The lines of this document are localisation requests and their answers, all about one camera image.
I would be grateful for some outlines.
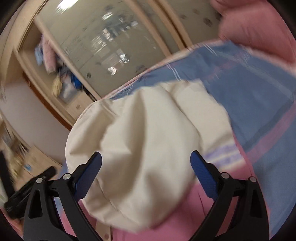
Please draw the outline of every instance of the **blue bedsheet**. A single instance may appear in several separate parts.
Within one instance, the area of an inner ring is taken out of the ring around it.
[[[296,79],[279,67],[226,42],[201,47],[153,70],[112,99],[142,86],[201,79],[228,112],[270,209],[271,237],[296,203]]]

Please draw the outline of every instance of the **white fabric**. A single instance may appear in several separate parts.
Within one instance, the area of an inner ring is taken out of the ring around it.
[[[98,151],[103,165],[83,203],[102,223],[130,232],[173,211],[194,180],[190,154],[233,142],[225,109],[201,81],[161,83],[92,103],[66,144],[70,172]]]

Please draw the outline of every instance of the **metal screw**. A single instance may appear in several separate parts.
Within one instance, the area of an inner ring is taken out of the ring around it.
[[[255,182],[257,182],[257,179],[255,177],[250,177],[250,181],[255,183]]]
[[[37,178],[36,182],[37,183],[42,183],[43,179],[40,177],[40,178]]]
[[[223,173],[221,174],[221,177],[224,178],[224,179],[228,179],[230,176],[229,176],[228,173],[223,172]]]
[[[63,176],[63,179],[64,179],[64,180],[68,180],[68,179],[70,179],[70,177],[71,177],[71,174],[66,173],[66,174]]]

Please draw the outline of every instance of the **blue gripper pad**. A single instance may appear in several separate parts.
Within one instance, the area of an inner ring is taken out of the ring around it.
[[[87,162],[87,165],[87,168],[75,185],[74,198],[76,201],[85,198],[89,188],[102,167],[102,155],[96,152]]]
[[[190,163],[206,195],[216,201],[218,198],[217,183],[197,151],[191,153]]]

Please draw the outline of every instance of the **purple stripe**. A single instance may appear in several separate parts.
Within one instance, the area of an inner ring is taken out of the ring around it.
[[[215,149],[213,152],[206,154],[204,156],[204,159],[208,160],[208,159],[216,158],[222,154],[227,154],[227,153],[235,151],[235,150],[238,150],[235,144],[228,145],[228,146],[222,146],[220,148]]]
[[[233,156],[230,156],[230,157],[226,157],[226,158],[223,158],[215,163],[213,163],[217,168],[220,168],[220,167],[223,167],[225,165],[229,165],[229,164],[232,164],[236,161],[239,161],[240,159],[242,159],[242,156],[240,153],[238,154],[235,154]]]

